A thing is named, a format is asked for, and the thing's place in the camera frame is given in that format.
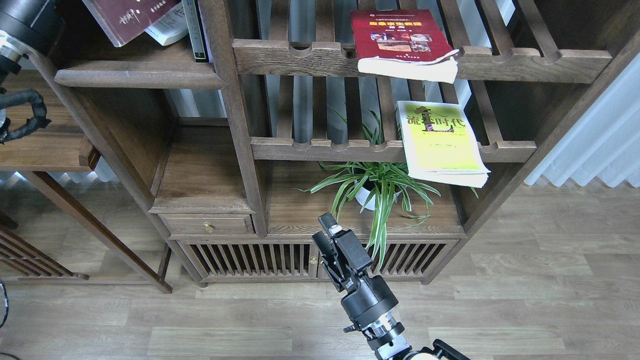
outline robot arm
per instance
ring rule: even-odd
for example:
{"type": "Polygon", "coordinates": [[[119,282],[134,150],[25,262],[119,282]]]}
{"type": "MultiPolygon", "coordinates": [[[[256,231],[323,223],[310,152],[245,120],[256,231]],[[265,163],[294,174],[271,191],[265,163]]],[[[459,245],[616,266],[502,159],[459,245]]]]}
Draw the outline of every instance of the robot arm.
{"type": "MultiPolygon", "coordinates": [[[[63,21],[56,13],[60,0],[2,0],[0,1],[0,85],[11,72],[18,74],[20,59],[27,54],[47,54],[60,33],[63,21]]],[[[0,111],[0,144],[22,138],[37,129],[45,128],[47,108],[42,96],[33,89],[0,96],[0,110],[30,103],[33,117],[26,124],[9,130],[11,120],[0,111]]]]}
{"type": "Polygon", "coordinates": [[[353,323],[344,332],[360,331],[379,360],[426,360],[447,358],[469,360],[442,340],[433,348],[412,350],[402,335],[404,327],[392,311],[398,300],[381,276],[369,277],[372,260],[353,231],[343,229],[330,213],[318,218],[322,231],[313,235],[323,266],[338,292],[345,291],[340,303],[353,323]]]}

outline white flower pot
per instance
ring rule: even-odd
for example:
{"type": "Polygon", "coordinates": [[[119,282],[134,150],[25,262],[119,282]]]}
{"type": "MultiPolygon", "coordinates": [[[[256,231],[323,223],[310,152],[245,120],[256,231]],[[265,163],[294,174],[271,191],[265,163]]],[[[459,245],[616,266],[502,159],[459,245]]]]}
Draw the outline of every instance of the white flower pot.
{"type": "MultiPolygon", "coordinates": [[[[402,191],[397,192],[394,195],[394,202],[398,199],[398,195],[400,195],[402,191]]],[[[356,200],[358,201],[358,203],[360,205],[364,205],[364,202],[367,201],[367,198],[369,197],[369,194],[371,193],[370,190],[365,189],[364,187],[360,188],[360,190],[358,190],[358,192],[356,192],[356,200]]],[[[374,211],[376,209],[376,196],[373,195],[371,197],[371,200],[369,200],[369,202],[365,205],[364,207],[367,210],[371,210],[374,211]]]]}

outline maroon book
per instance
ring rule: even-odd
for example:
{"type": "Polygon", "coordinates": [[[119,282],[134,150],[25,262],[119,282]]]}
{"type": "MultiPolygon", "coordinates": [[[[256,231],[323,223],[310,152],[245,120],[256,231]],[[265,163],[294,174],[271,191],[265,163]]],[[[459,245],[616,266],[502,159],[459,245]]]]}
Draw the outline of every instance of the maroon book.
{"type": "Polygon", "coordinates": [[[83,0],[115,47],[142,34],[180,0],[83,0]]]}
{"type": "Polygon", "coordinates": [[[351,25],[360,72],[448,83],[458,72],[429,10],[355,10],[351,25]]]}

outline spider plant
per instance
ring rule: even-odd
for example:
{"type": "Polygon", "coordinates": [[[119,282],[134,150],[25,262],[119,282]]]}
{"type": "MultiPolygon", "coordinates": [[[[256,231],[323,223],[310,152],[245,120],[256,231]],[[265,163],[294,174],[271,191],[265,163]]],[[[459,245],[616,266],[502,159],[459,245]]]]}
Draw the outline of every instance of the spider plant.
{"type": "MultiPolygon", "coordinates": [[[[335,110],[333,112],[346,122],[346,119],[340,115],[340,113],[335,110]]],[[[381,121],[378,114],[371,110],[369,110],[369,112],[375,118],[378,126],[371,129],[363,123],[364,135],[373,145],[378,145],[384,141],[380,130],[381,121]]],[[[433,205],[433,202],[429,198],[429,193],[440,196],[438,190],[409,177],[408,167],[404,162],[349,161],[336,165],[327,165],[320,162],[320,165],[325,170],[336,173],[324,178],[311,188],[302,191],[315,193],[327,186],[340,184],[331,209],[336,220],[340,218],[342,207],[347,201],[353,200],[358,191],[366,185],[371,187],[368,188],[371,192],[360,208],[360,212],[362,212],[365,209],[365,205],[375,197],[375,200],[373,200],[375,202],[375,210],[367,248],[373,246],[372,258],[378,255],[378,269],[380,269],[385,260],[385,252],[387,249],[387,219],[389,218],[393,204],[397,202],[396,193],[402,193],[402,209],[407,213],[411,213],[412,211],[409,190],[415,192],[426,203],[428,209],[426,214],[408,215],[409,218],[419,220],[416,225],[423,223],[429,216],[429,207],[433,205]]]]}

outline brass knob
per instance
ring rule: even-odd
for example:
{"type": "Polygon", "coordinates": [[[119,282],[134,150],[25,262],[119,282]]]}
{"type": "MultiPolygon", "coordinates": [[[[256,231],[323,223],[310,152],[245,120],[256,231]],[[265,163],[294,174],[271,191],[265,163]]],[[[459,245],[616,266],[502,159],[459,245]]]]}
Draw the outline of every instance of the brass knob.
{"type": "Polygon", "coordinates": [[[213,233],[213,226],[211,225],[210,222],[207,221],[204,223],[204,231],[206,231],[209,234],[213,233]]]}

